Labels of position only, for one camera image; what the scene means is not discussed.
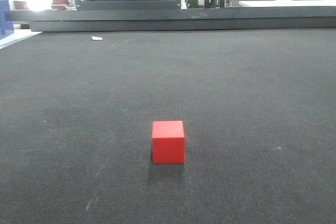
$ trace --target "black metal frame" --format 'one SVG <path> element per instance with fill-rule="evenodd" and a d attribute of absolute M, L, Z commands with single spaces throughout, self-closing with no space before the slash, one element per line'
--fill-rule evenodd
<path fill-rule="evenodd" d="M 336 27 L 336 6 L 260 7 L 260 8 L 206 8 L 163 9 L 171 2 L 156 2 L 156 6 L 143 6 L 145 1 L 105 1 L 91 7 L 96 10 L 57 11 L 13 10 L 6 19 L 28 21 L 33 31 L 121 31 L 121 30 L 218 30 L 263 28 L 327 28 Z M 115 10 L 111 3 L 119 3 Z M 175 0 L 179 7 L 181 0 Z M 225 0 L 219 1 L 220 7 Z"/>

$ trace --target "red object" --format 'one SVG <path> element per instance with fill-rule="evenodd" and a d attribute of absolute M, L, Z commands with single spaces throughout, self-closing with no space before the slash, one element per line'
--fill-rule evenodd
<path fill-rule="evenodd" d="M 154 164 L 183 164 L 185 138 L 182 121 L 154 121 L 152 157 Z"/>
<path fill-rule="evenodd" d="M 70 4 L 69 0 L 52 0 L 52 8 L 59 10 L 66 10 L 66 6 Z"/>

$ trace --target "floor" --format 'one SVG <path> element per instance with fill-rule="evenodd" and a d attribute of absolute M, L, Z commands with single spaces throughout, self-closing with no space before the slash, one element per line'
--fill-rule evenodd
<path fill-rule="evenodd" d="M 54 33 L 1 49 L 0 223 L 334 223 L 335 33 Z M 184 122 L 184 165 L 152 164 L 157 120 Z"/>
<path fill-rule="evenodd" d="M 8 47 L 14 43 L 17 43 L 23 39 L 29 38 L 36 34 L 39 34 L 38 31 L 31 31 L 30 29 L 14 29 L 14 33 L 0 39 L 0 49 Z"/>

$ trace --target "red block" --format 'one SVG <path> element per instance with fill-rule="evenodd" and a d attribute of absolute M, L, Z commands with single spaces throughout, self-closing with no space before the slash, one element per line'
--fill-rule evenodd
<path fill-rule="evenodd" d="M 182 121 L 155 121 L 152 132 L 154 164 L 183 164 L 184 130 Z"/>

